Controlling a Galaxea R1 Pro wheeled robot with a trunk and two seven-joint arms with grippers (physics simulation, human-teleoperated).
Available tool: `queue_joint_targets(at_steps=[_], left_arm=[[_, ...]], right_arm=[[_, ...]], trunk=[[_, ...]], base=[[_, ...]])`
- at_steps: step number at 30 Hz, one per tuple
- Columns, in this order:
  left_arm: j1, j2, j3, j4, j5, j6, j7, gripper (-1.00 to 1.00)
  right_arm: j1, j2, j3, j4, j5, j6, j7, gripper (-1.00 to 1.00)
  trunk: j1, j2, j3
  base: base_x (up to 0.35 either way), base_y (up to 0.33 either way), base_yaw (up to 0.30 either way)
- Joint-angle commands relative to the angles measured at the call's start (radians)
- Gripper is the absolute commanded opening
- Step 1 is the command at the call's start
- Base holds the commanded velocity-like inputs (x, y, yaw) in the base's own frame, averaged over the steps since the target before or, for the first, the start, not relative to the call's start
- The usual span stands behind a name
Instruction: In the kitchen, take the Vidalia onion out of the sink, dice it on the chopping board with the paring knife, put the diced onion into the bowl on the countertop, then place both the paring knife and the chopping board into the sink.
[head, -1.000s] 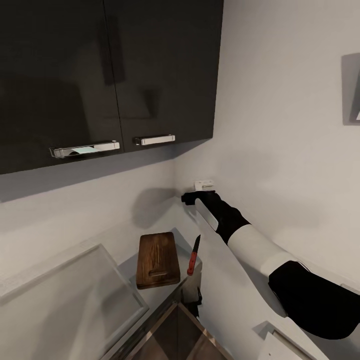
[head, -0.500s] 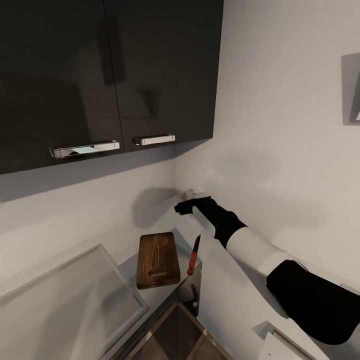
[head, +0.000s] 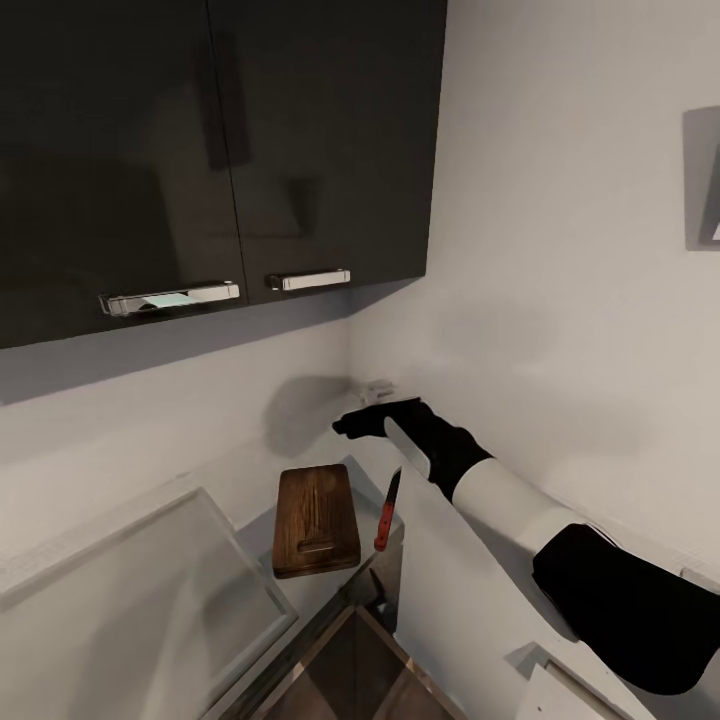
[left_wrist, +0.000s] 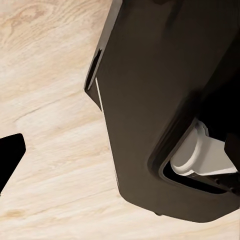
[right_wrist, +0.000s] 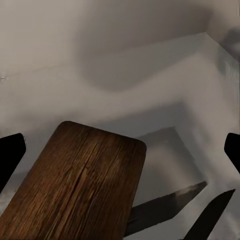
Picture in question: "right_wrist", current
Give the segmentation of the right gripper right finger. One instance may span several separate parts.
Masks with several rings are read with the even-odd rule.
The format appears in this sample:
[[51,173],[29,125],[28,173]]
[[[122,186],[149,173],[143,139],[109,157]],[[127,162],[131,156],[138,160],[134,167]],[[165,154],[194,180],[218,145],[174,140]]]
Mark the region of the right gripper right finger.
[[240,173],[240,135],[228,133],[225,140],[224,151]]

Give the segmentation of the cutting board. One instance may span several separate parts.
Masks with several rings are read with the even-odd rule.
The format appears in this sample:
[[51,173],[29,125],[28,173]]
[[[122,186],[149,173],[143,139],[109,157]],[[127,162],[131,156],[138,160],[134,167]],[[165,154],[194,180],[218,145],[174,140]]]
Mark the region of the cutting board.
[[0,217],[0,240],[123,240],[147,153],[66,120]]

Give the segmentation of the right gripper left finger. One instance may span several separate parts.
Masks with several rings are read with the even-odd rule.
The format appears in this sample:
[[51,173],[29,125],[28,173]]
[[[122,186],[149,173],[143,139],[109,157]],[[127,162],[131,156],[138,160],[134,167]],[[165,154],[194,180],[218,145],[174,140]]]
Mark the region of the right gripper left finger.
[[26,145],[21,133],[0,138],[0,193],[25,152]]

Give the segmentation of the parer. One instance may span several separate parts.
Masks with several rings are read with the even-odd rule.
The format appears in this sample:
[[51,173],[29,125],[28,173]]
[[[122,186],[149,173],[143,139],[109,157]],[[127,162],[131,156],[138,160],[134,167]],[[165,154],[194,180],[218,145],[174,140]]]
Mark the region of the parer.
[[184,240],[207,240],[231,200],[235,189],[215,197]]

